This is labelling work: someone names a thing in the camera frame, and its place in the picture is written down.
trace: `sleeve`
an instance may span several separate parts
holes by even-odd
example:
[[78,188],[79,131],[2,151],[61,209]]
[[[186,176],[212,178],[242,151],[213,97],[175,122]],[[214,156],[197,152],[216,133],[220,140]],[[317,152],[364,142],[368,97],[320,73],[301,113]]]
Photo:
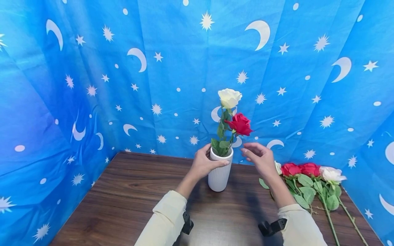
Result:
[[153,215],[134,246],[172,246],[184,225],[187,200],[169,191],[153,208]]
[[327,246],[312,216],[299,204],[280,208],[278,216],[287,219],[283,246]]

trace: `vase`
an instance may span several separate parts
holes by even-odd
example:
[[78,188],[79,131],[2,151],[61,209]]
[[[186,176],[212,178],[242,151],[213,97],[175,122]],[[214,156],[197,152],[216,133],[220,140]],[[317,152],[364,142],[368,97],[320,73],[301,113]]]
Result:
[[208,174],[208,186],[213,191],[221,192],[226,188],[227,181],[229,180],[233,155],[234,155],[234,151],[232,148],[230,148],[226,157],[220,157],[213,152],[213,149],[211,147],[210,158],[209,158],[211,161],[224,160],[230,162],[230,164],[228,164],[227,166],[215,168]]

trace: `wooden table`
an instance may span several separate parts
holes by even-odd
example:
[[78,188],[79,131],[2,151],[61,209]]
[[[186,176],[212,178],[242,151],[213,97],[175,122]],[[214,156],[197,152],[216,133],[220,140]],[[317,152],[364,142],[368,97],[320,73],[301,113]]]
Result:
[[[152,215],[152,208],[175,189],[192,160],[121,152],[72,214],[52,246],[132,246]],[[257,228],[263,220],[277,220],[269,191],[258,182],[254,166],[233,164],[223,192],[201,180],[189,198],[187,211],[194,222],[190,235],[181,234],[177,246],[282,245],[280,233],[264,238]],[[341,196],[370,246],[381,245],[346,193]],[[314,219],[328,245],[335,245],[324,211]],[[342,208],[331,213],[342,246],[363,245]]]

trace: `white rose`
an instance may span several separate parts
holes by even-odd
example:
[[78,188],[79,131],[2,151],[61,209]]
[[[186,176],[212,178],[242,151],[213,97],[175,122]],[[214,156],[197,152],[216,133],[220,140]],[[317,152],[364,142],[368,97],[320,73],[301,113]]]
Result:
[[242,97],[239,91],[234,91],[233,89],[224,89],[217,93],[219,94],[221,104],[226,109],[232,109],[237,106]]
[[321,166],[319,171],[320,171],[321,176],[323,177],[323,180],[325,180],[325,181],[335,181],[337,183],[340,183],[343,180],[347,179],[346,176],[341,175],[342,170],[335,169],[330,166]]
[[275,161],[275,167],[276,167],[276,171],[278,172],[279,175],[282,175],[282,165],[279,162]]

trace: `hand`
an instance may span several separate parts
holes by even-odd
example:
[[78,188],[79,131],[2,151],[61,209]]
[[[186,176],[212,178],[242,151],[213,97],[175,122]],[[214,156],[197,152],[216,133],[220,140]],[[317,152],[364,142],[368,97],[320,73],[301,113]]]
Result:
[[196,152],[188,175],[200,180],[215,168],[230,164],[228,161],[211,161],[208,159],[210,148],[211,144],[207,144]]
[[244,148],[241,149],[242,155],[255,164],[257,171],[265,181],[266,179],[279,177],[270,149],[256,142],[245,143],[243,146]]

